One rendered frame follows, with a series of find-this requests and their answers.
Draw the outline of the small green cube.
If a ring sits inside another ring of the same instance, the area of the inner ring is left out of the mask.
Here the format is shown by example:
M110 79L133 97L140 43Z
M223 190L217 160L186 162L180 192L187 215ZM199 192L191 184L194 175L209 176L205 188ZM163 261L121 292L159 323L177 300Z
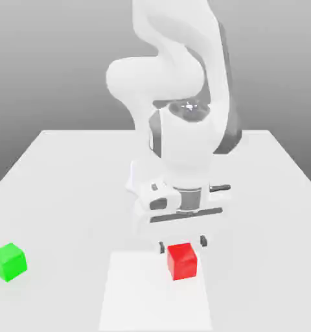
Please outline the small green cube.
M27 271L27 260L22 249L14 243L0 247L0 278L9 282Z

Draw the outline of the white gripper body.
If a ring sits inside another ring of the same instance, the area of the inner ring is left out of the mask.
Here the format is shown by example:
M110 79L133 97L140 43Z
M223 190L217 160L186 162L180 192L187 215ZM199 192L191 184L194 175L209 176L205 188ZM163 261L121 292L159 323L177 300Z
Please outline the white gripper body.
M148 204L137 200L133 205L133 232L149 241L193 240L205 235L211 223L225 213L225 200L214 198L197 211L179 211L166 198Z

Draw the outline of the small red cube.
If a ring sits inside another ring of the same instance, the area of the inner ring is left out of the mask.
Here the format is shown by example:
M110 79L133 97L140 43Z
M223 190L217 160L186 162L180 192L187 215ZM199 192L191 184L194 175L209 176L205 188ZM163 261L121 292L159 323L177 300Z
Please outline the small red cube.
M198 258L191 243L170 245L167 248L168 270L174 281L197 275Z

